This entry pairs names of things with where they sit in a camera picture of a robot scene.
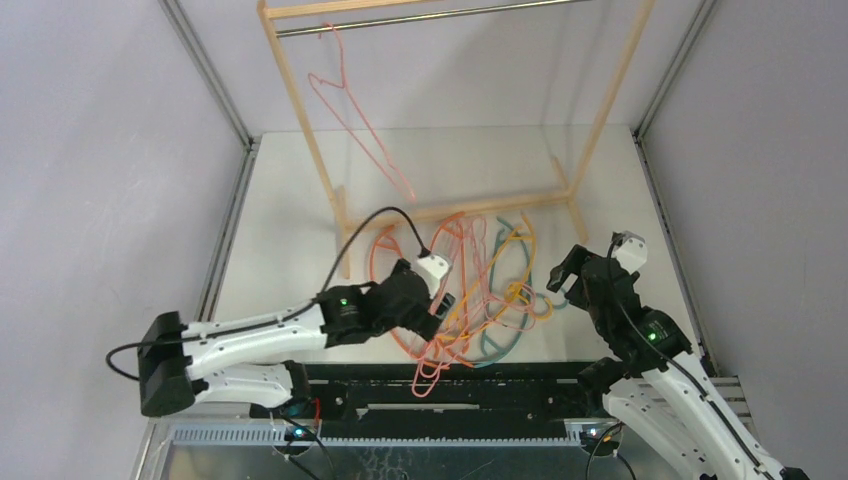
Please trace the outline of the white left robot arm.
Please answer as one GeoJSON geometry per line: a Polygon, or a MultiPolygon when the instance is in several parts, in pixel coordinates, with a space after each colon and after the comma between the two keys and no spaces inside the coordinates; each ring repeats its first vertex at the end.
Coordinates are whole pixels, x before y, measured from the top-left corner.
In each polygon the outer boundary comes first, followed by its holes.
{"type": "Polygon", "coordinates": [[[431,341],[455,299],[442,285],[446,258],[399,259],[380,282],[330,287],[303,305],[225,323],[157,316],[136,348],[140,412],[157,418],[199,403],[247,403],[305,414],[313,394],[305,367],[272,356],[360,345],[397,328],[431,341]]]}

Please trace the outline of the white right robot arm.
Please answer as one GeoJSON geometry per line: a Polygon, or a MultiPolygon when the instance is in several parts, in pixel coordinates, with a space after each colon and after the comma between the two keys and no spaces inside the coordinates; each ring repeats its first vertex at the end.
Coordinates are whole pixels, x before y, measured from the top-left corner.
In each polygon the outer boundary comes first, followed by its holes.
{"type": "Polygon", "coordinates": [[[576,245],[551,271],[550,290],[575,276],[566,298],[589,314],[613,353],[579,374],[579,406],[592,416],[616,418],[683,478],[806,478],[744,426],[677,323],[641,302],[634,284],[645,262],[643,247],[629,240],[599,255],[576,245]]]}

